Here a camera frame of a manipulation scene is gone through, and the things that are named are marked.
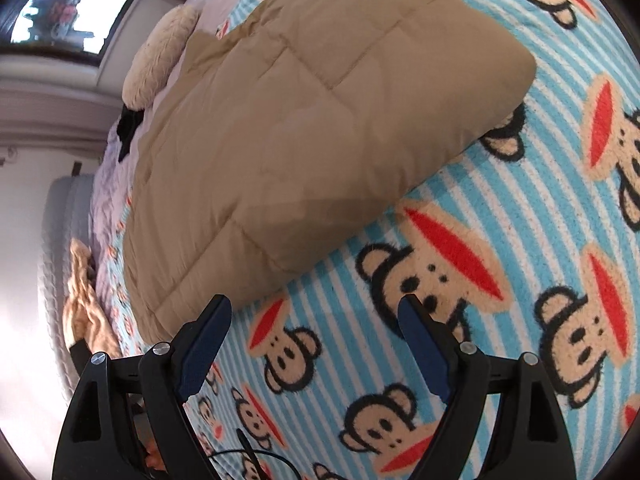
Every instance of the silver screw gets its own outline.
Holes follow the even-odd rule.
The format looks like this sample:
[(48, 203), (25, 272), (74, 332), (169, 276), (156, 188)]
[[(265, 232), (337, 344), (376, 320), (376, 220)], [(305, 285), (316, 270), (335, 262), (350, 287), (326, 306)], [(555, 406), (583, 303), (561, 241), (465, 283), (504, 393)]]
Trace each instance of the silver screw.
[(100, 363), (103, 363), (106, 358), (107, 354), (105, 354), (104, 352), (98, 352), (97, 354), (91, 356), (91, 362), (94, 365), (99, 365)]
[(522, 360), (529, 366), (535, 366), (538, 364), (538, 356), (531, 352), (524, 352)]
[(171, 345), (169, 345), (169, 343), (158, 343), (154, 346), (154, 354), (164, 355), (169, 351), (170, 348)]
[(462, 353), (464, 354), (473, 355), (476, 353), (476, 350), (478, 350), (478, 347), (471, 341), (463, 341), (460, 343), (460, 350), (462, 350)]

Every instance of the fluffy beige pillow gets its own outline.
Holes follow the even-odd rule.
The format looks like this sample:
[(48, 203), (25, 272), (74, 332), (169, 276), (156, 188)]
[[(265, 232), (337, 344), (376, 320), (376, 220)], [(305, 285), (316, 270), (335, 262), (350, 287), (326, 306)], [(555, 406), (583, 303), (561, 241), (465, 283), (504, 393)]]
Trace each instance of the fluffy beige pillow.
[(200, 11), (188, 5), (166, 13), (138, 49), (122, 86), (122, 100), (130, 110), (144, 110), (166, 85), (180, 59)]

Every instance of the brown puffer fabric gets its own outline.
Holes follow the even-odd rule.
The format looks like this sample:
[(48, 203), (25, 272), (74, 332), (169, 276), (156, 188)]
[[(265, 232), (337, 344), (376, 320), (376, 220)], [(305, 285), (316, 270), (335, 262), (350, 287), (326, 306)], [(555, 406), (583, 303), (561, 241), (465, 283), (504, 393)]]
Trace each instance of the brown puffer fabric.
[(522, 101), (531, 54), (461, 0), (265, 0), (192, 35), (124, 240), (142, 337), (276, 291)]

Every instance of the blue striped blanket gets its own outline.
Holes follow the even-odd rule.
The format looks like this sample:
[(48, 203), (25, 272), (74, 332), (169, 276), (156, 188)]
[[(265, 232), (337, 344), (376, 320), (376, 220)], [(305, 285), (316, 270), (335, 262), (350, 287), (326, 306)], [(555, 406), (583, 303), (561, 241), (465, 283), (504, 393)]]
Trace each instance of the blue striped blanket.
[[(261, 0), (240, 0), (223, 36)], [(540, 355), (580, 480), (599, 471), (640, 405), (640, 68), (598, 0), (464, 0), (534, 54), (513, 114), (357, 237), (278, 294), (241, 310), (185, 405), (209, 452), (287, 458), (308, 480), (407, 478), (443, 413), (401, 338), (398, 299), (417, 294), (485, 353)], [(115, 331), (145, 351), (110, 247)], [(463, 472), (475, 478), (497, 399)], [(263, 455), (271, 478), (295, 478)], [(223, 478), (257, 479), (241, 454)]]

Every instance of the gray headboard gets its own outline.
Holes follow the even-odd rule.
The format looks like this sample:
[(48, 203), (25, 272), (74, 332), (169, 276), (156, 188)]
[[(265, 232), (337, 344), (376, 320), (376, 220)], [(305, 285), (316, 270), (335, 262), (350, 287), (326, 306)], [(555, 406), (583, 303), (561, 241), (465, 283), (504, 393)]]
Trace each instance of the gray headboard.
[(67, 176), (49, 188), (42, 218), (42, 250), (38, 262), (38, 307), (46, 320), (49, 342), (56, 357), (63, 396), (69, 402), (78, 374), (65, 346), (62, 308), (70, 275), (69, 244), (78, 238), (89, 244), (89, 208), (93, 175)]

